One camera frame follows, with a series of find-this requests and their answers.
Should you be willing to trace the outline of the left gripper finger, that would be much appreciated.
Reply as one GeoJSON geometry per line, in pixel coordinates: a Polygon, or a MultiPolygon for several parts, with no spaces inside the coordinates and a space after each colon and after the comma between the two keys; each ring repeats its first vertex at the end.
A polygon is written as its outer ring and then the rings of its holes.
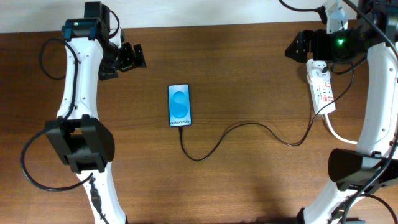
{"type": "Polygon", "coordinates": [[[120,63],[119,70],[122,72],[129,71],[133,69],[136,56],[132,45],[129,42],[123,43],[120,48],[120,63]]]}
{"type": "Polygon", "coordinates": [[[134,49],[134,55],[135,55],[135,61],[134,61],[134,66],[136,68],[146,68],[146,61],[144,58],[144,52],[142,49],[141,44],[137,44],[133,46],[134,49]]]}

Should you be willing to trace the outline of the blue Galaxy smartphone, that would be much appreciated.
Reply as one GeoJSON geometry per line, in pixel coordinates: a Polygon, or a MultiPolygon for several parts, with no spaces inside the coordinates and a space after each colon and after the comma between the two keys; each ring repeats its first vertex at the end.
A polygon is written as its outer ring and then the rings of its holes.
{"type": "Polygon", "coordinates": [[[171,127],[190,126],[192,112],[188,84],[169,85],[169,125],[171,127]]]}

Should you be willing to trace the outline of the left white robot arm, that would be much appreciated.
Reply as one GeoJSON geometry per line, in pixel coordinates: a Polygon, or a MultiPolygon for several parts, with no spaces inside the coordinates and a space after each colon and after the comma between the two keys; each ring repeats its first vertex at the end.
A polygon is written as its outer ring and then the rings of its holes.
{"type": "Polygon", "coordinates": [[[119,72],[146,67],[141,45],[131,45],[121,28],[110,27],[112,11],[86,2],[81,19],[62,27],[67,73],[63,100],[46,136],[61,162],[70,167],[85,189],[95,223],[127,223],[112,174],[114,138],[98,117],[98,82],[119,72]]]}

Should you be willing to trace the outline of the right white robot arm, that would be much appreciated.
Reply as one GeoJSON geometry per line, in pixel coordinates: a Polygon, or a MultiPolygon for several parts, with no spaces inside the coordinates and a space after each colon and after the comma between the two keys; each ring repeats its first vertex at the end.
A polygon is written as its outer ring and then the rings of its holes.
{"type": "Polygon", "coordinates": [[[357,26],[338,1],[317,8],[323,30],[304,30],[285,55],[307,67],[315,114],[335,109],[330,83],[333,65],[361,55],[369,65],[363,128],[355,150],[334,149],[328,160],[329,180],[318,198],[301,209],[297,223],[345,223],[350,208],[381,188],[397,184],[397,2],[351,4],[357,26]]]}

